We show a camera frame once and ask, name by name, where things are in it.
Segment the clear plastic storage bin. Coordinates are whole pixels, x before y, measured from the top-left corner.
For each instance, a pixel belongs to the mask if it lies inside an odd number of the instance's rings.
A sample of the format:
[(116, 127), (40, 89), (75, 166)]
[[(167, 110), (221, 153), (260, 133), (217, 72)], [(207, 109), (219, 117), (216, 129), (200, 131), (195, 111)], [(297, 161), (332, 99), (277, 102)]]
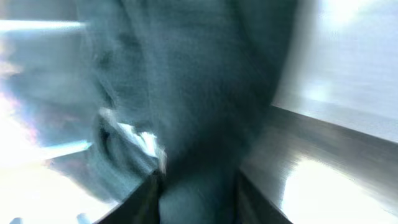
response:
[[(76, 2), (1, 2), (2, 223), (97, 223), (125, 201), (90, 166), (100, 98)], [(292, 223), (396, 223), (397, 2), (297, 2), (237, 174)]]

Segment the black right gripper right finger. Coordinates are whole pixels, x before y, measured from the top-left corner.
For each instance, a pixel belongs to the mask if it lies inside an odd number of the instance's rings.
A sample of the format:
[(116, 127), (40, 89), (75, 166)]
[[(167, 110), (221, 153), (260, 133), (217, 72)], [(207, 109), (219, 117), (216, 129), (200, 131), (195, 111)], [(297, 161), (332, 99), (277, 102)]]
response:
[(242, 173), (236, 176), (236, 223), (292, 224), (292, 222)]

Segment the black garment with tape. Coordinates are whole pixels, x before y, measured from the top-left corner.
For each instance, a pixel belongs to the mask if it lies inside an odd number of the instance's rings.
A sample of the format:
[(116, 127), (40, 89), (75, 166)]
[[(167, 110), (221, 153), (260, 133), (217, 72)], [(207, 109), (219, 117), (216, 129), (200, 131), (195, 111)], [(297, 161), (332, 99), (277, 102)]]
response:
[(236, 223), (235, 179), (289, 52), (297, 1), (77, 1), (100, 98), (90, 166), (117, 200), (151, 174), (160, 223)]

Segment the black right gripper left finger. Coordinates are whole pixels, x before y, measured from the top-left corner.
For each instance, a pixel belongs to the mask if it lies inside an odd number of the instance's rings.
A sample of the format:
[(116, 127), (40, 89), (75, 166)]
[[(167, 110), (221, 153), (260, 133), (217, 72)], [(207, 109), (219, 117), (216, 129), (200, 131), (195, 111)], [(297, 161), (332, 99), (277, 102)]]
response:
[(101, 218), (98, 224), (159, 224), (162, 174), (155, 170), (122, 204)]

